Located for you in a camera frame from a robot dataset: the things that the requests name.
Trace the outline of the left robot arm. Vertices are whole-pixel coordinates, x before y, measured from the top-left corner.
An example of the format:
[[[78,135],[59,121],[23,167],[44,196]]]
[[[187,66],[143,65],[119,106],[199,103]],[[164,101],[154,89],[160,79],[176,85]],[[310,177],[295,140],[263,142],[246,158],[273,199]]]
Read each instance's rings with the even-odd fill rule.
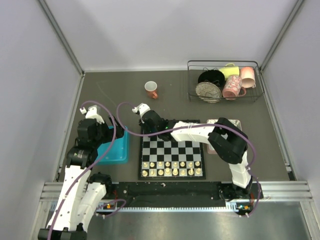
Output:
[[[101,145],[114,144],[117,133],[123,133],[111,115],[112,126],[99,114],[86,116],[78,123],[74,145],[66,154],[64,180],[54,213],[45,228],[37,234],[39,240],[85,240],[88,227],[102,198],[114,191],[108,174],[95,173]]]

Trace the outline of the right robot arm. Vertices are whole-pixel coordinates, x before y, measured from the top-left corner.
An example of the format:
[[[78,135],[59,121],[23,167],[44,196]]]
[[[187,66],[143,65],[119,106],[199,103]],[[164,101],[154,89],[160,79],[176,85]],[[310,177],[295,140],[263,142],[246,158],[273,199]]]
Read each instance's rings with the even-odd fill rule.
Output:
[[[249,138],[228,119],[220,117],[216,123],[193,123],[161,118],[154,110],[138,110],[143,136],[157,136],[165,142],[197,142],[213,147],[217,155],[229,165],[233,192],[245,198],[252,191],[251,165],[256,149]]]

